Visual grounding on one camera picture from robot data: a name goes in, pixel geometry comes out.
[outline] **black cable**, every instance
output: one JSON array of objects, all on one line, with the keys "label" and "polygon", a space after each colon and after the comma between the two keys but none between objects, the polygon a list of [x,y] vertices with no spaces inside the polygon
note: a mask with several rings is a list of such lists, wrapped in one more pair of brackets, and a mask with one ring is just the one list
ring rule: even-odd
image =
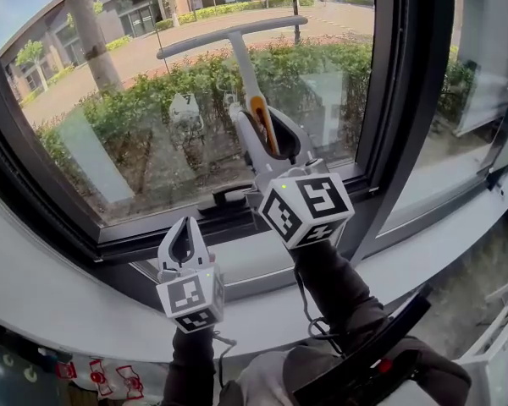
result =
[{"label": "black cable", "polygon": [[218,382],[220,383],[220,387],[224,388],[224,369],[222,361],[224,356],[237,344],[237,342],[235,340],[220,337],[220,331],[213,332],[213,338],[228,345],[228,347],[220,354],[220,357],[218,358]]},{"label": "black cable", "polygon": [[[303,301],[303,313],[305,313],[306,319],[309,321],[309,325],[307,328],[308,336],[310,338],[313,338],[315,340],[327,340],[329,344],[331,344],[331,347],[333,350],[339,355],[342,356],[343,352],[340,349],[339,345],[334,341],[334,338],[339,337],[339,334],[327,334],[325,330],[320,326],[320,322],[325,322],[325,319],[323,317],[317,317],[316,319],[312,319],[311,315],[308,312],[308,302],[306,300],[305,295],[305,284],[303,283],[303,280],[301,278],[301,275],[299,274],[299,271],[297,269],[297,265],[294,266],[294,276],[295,281],[297,282],[297,286],[299,287],[299,294],[301,295],[301,299]],[[314,334],[312,333],[312,327],[316,327],[320,334]]]}]

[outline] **window glass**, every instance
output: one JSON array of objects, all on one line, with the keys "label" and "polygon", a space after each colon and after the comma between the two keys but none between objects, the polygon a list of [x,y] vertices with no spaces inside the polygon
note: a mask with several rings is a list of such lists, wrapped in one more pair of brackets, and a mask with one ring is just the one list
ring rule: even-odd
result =
[{"label": "window glass", "polygon": [[507,108],[508,0],[456,0],[437,111],[382,232],[433,209],[485,173]]},{"label": "window glass", "polygon": [[[253,178],[229,112],[234,102],[244,105],[229,43],[165,62],[156,55],[215,30],[291,16],[292,0],[98,0],[81,9],[89,19],[102,10],[91,30],[101,35],[89,38],[67,25],[68,14],[79,11],[70,1],[18,1],[24,0],[0,0],[14,14],[6,23],[0,10],[4,71],[9,65],[10,85],[36,137],[102,225],[196,203],[221,185]],[[56,7],[43,13],[51,1]],[[245,36],[260,89],[330,165],[353,162],[371,72],[374,1],[299,4],[308,20],[299,41],[294,26]],[[23,71],[33,63],[15,66],[29,40],[41,41],[38,64],[51,55],[55,75],[54,66],[33,68],[30,76]],[[108,52],[83,64],[103,42]],[[39,72],[52,82],[43,84]],[[177,103],[185,102],[189,117],[175,119]]]}]

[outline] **person's left arm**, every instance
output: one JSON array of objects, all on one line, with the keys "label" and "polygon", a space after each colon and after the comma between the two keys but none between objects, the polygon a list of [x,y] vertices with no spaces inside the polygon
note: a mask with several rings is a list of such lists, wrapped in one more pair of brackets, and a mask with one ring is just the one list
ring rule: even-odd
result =
[{"label": "person's left arm", "polygon": [[213,329],[190,334],[179,328],[173,339],[173,361],[163,389],[162,406],[213,404]]}]

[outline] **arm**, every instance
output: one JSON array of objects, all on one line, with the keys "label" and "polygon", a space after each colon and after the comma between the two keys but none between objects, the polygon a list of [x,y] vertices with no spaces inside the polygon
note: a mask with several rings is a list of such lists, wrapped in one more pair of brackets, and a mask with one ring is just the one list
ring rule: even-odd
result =
[{"label": "arm", "polygon": [[163,389],[162,406],[210,406],[213,404],[213,329],[190,334],[177,329],[173,361]]},{"label": "arm", "polygon": [[[329,241],[291,251],[298,272],[314,302],[326,318],[332,333],[346,334],[336,339],[345,354],[353,352],[367,336],[389,323],[384,307],[370,296],[348,261],[337,254]],[[354,333],[354,330],[367,329]],[[386,358],[394,359],[404,350],[421,352],[419,365],[425,370],[417,384],[438,404],[462,406],[472,384],[470,376],[457,364],[434,352],[414,337],[404,337]]]}]

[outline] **person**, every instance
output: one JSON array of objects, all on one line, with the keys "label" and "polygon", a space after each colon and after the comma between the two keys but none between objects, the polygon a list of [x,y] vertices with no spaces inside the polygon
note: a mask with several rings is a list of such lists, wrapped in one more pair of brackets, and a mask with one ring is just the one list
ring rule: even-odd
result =
[{"label": "person", "polygon": [[[367,338],[387,326],[389,318],[383,306],[370,295],[368,286],[328,240],[290,253],[305,288],[329,324],[329,332],[347,334],[335,338],[345,354],[353,352]],[[177,330],[163,406],[213,404],[212,335],[212,328],[191,334]],[[393,359],[410,349],[420,352],[422,373],[416,380],[417,385],[441,406],[464,405],[471,386],[469,375],[427,344],[414,337],[404,337],[385,358]],[[218,404],[292,406],[296,404],[292,395],[294,390],[339,362],[342,362],[340,357],[308,346],[260,354],[236,381],[229,381],[224,386]]]}]

